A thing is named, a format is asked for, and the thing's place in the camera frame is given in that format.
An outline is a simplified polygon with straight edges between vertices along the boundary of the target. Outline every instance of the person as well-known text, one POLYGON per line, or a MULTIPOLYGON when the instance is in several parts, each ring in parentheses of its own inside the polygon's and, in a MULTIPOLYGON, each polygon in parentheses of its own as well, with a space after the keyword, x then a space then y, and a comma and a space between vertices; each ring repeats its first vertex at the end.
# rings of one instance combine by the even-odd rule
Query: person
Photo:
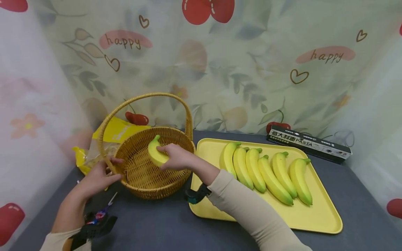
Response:
MULTIPOLYGON (((255 239, 261 251, 311 251, 266 201, 227 171, 218 169, 179 145, 169 144, 158 150, 169 155, 169 160, 160 166, 161 171, 189 169, 194 172, 211 191, 208 199, 212 204, 236 219, 255 239)), ((113 163, 123 161, 111 160, 113 163)), ((121 175, 108 176, 105 171, 106 164, 98 163, 67 195, 41 251, 63 250, 63 246, 68 246, 68 238, 80 231, 84 225, 85 201, 121 179, 121 175)), ((90 241, 76 250, 90 250, 90 241)))

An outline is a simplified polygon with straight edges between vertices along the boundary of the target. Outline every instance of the yellow plastic bag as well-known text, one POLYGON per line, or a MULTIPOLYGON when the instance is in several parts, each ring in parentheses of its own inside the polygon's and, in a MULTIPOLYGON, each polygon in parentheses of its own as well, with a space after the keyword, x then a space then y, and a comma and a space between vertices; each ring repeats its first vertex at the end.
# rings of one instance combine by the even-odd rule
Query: yellow plastic bag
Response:
MULTIPOLYGON (((108 123, 103 134, 103 143, 107 155, 113 156, 119 145, 131 135, 150 128, 150 126, 137 126, 119 118, 113 117, 108 123)), ((87 175, 91 168, 102 160, 96 141, 100 129, 92 134, 92 142, 89 150, 73 147, 76 157, 76 165, 80 171, 87 175)))

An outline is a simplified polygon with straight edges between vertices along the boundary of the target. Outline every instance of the wicker basket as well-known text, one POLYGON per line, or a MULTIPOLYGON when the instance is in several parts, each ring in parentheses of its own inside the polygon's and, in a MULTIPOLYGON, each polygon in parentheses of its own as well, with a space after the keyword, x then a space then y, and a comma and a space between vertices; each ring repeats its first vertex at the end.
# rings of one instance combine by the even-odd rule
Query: wicker basket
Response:
POLYGON ((179 190, 190 176, 189 170, 182 171, 160 171, 148 156, 148 144, 159 134, 160 144, 178 144, 189 152, 195 153, 193 143, 193 121, 189 107, 184 101, 170 93, 155 92, 131 98, 115 110, 113 110, 100 126, 98 137, 98 149, 106 164, 113 173, 123 175, 122 184, 127 187, 134 195, 148 200, 165 198, 179 190), (171 127, 153 127, 140 131, 127 138, 117 149, 116 158, 124 159, 123 164, 113 165, 107 157, 103 147, 103 134, 106 126, 114 115, 131 102, 153 97, 166 96, 175 98, 183 104, 186 109, 185 132, 171 127))

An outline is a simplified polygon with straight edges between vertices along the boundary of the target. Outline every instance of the white curtain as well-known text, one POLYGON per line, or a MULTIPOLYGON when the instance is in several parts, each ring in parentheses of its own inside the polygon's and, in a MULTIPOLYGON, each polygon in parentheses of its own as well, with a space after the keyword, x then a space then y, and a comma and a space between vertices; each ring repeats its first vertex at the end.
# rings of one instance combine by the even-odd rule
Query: white curtain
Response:
MULTIPOLYGON (((197 130, 280 122, 353 145, 349 165, 379 203, 402 196, 401 12, 399 0, 1 1, 0 210, 18 220, 0 214, 13 232, 0 250, 74 168, 71 147, 147 92, 182 97, 197 130)), ((127 111, 184 125, 167 98, 127 111)))

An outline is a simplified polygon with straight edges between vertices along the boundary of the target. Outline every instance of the yellow banana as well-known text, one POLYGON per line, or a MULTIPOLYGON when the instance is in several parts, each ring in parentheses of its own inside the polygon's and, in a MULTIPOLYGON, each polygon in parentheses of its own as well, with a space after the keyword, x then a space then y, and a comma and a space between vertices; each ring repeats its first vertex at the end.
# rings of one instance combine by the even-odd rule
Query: yellow banana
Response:
POLYGON ((261 193, 265 193, 267 188, 265 186, 265 182, 260 173, 260 170, 258 169, 258 155, 262 151, 263 150, 261 148, 250 149, 246 153, 246 167, 255 189, 257 189, 261 193))
POLYGON ((310 189, 308 189, 304 178, 306 165, 310 163, 310 161, 310 159, 295 159, 292 161, 289 168, 290 179, 296 187, 297 196, 307 206, 313 204, 313 197, 311 196, 310 189))
POLYGON ((258 160, 258 167, 260 169, 261 175, 267 185, 268 190, 282 203, 289 206, 293 205, 292 196, 286 191, 286 189, 281 185, 279 180, 275 177, 272 172, 271 166, 269 166, 268 155, 264 155, 258 160))
POLYGON ((234 151, 233 154, 233 166, 234 171, 237 174, 237 178, 239 181, 245 185, 246 187, 253 190, 254 185, 253 182, 248 175, 247 167, 246 167, 246 152, 249 150, 248 147, 239 147, 234 151))
POLYGON ((157 167, 160 167, 166 161, 169 160, 169 156, 165 153, 161 153, 156 149, 159 144, 160 135, 156 135, 155 138, 148 144, 148 155, 151 158, 152 163, 154 163, 157 167))
POLYGON ((271 160, 272 170, 274 171, 274 174, 281 185, 283 185, 290 196, 292 196, 292 198, 296 198, 296 188, 290 180, 289 175, 287 174, 286 156, 288 156, 288 152, 274 154, 271 160))
POLYGON ((241 145, 241 142, 230 142, 228 143, 221 152, 221 157, 219 158, 219 165, 221 169, 225 169, 231 173, 235 179, 237 179, 236 172, 233 166, 233 154, 236 148, 241 145))

